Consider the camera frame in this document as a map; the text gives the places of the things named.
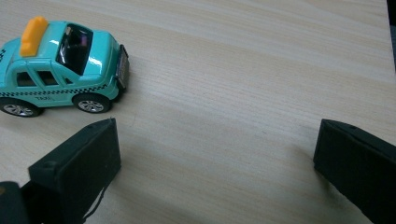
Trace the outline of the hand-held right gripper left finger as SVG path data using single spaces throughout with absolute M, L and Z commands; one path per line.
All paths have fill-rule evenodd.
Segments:
M 34 224 L 83 224 L 120 170 L 114 119 L 92 123 L 28 168 L 22 187 Z

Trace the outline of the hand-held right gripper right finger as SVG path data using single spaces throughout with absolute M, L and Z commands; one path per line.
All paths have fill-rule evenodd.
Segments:
M 314 167 L 374 224 L 396 224 L 396 146 L 356 126 L 324 119 Z

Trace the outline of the teal toy taxi car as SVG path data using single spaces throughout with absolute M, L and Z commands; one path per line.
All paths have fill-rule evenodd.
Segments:
M 70 105 L 105 113 L 127 88 L 129 65 L 111 33 L 34 17 L 0 48 L 0 110 L 23 118 Z

